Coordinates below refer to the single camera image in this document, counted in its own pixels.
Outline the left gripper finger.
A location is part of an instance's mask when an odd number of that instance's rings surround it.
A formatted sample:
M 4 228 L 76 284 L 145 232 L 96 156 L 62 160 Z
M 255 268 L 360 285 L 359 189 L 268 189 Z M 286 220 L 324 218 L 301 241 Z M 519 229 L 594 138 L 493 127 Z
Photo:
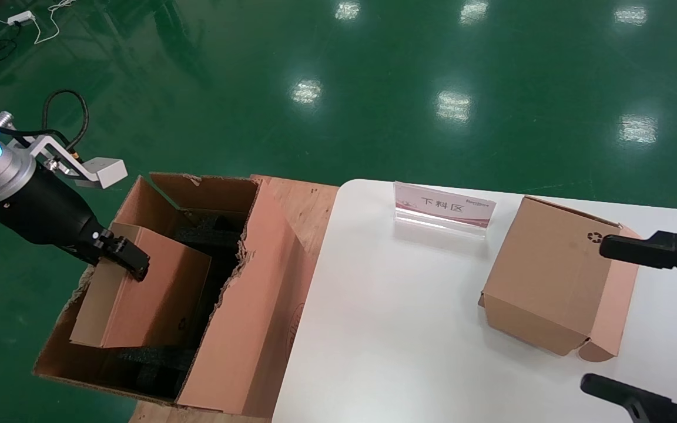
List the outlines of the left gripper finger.
M 145 280 L 150 256 L 128 238 L 115 234 L 96 234 L 96 247 L 100 257 L 123 267 L 136 281 Z

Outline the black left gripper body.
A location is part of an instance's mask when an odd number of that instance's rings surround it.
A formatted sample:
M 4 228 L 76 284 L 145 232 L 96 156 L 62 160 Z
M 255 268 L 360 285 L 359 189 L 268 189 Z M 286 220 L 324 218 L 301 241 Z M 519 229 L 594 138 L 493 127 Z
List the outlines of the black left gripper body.
M 0 224 L 29 243 L 58 247 L 91 265 L 116 251 L 115 234 L 74 189 L 43 167 L 0 201 Z

